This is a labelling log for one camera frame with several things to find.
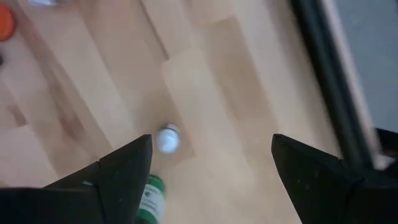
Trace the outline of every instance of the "orange lid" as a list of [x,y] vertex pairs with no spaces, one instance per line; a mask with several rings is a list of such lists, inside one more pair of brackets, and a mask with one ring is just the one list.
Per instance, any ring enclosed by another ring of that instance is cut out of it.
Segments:
[[0,41],[8,40],[14,33],[15,22],[8,6],[0,4]]

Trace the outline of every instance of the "white ball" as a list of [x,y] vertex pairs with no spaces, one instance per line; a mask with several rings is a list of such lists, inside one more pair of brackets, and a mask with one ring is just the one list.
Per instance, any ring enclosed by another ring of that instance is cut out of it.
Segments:
[[160,130],[156,136],[157,148],[164,154],[170,154],[177,150],[180,145],[180,134],[170,128]]

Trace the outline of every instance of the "green bottle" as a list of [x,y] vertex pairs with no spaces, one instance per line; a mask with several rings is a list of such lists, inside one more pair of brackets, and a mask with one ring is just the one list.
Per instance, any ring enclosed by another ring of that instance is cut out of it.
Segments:
[[139,204],[136,224],[161,224],[164,217],[165,199],[163,180],[149,175]]

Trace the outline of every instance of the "black metal frame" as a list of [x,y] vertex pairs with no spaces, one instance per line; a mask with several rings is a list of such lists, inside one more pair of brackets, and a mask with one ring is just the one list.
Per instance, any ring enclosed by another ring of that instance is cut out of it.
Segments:
[[290,0],[345,161],[372,169],[369,146],[319,0]]

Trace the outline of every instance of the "white object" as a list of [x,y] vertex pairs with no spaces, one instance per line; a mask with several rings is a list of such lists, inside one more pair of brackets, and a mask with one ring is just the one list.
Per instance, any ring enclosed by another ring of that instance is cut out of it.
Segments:
[[29,0],[29,3],[35,6],[56,6],[58,0]]
[[157,148],[164,154],[170,154],[177,150],[180,145],[180,133],[178,128],[168,124],[156,135]]

